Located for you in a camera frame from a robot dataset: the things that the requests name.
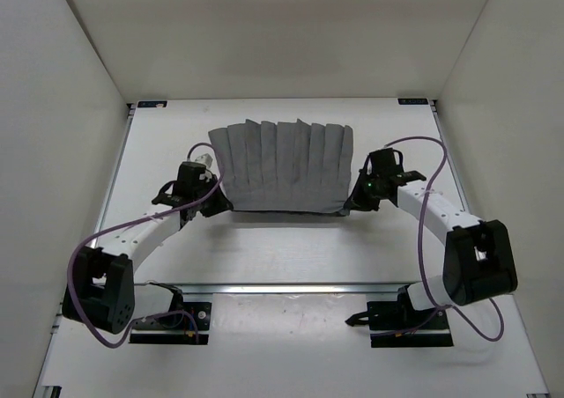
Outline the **grey pleated skirt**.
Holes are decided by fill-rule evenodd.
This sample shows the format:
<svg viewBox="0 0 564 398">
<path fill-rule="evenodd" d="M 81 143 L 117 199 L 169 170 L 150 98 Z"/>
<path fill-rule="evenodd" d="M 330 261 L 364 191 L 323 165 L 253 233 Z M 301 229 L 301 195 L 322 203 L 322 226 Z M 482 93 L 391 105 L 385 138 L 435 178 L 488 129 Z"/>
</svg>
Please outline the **grey pleated skirt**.
<svg viewBox="0 0 564 398">
<path fill-rule="evenodd" d="M 345 216 L 353 129 L 328 123 L 246 120 L 208 133 L 226 198 L 239 212 Z"/>
</svg>

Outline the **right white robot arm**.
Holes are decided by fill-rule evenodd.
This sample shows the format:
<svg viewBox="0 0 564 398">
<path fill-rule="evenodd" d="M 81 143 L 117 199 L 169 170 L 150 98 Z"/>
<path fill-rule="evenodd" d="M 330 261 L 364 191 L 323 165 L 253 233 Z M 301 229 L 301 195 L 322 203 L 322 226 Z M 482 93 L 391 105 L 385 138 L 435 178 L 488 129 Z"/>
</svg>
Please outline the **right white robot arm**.
<svg viewBox="0 0 564 398">
<path fill-rule="evenodd" d="M 449 308 L 459 310 L 516 290 L 512 247 L 501 221 L 485 221 L 458 209 L 416 171 L 361 170 L 349 203 L 354 209 L 377 210 L 383 200 L 414 216 L 419 234 L 430 231 L 443 244 L 442 273 L 429 277 L 421 269 L 420 282 L 401 287 L 393 301 L 369 304 L 347 325 L 404 332 Z"/>
</svg>

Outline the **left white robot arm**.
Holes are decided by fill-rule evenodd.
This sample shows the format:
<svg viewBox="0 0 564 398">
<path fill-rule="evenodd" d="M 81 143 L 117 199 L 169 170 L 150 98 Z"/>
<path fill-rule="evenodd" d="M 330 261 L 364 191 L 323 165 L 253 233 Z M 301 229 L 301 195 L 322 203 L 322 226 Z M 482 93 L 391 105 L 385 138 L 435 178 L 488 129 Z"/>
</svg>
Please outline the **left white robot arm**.
<svg viewBox="0 0 564 398">
<path fill-rule="evenodd" d="M 63 317 L 80 322 L 109 349 L 122 345 L 139 322 L 166 328 L 186 324 L 196 334 L 195 317 L 184 309 L 177 287 L 151 281 L 136 287 L 134 275 L 142 263 L 196 215 L 212 217 L 231 210 L 222 179 L 202 166 L 164 184 L 139 219 L 100 231 L 108 242 L 93 247 L 83 240 L 67 267 Z"/>
</svg>

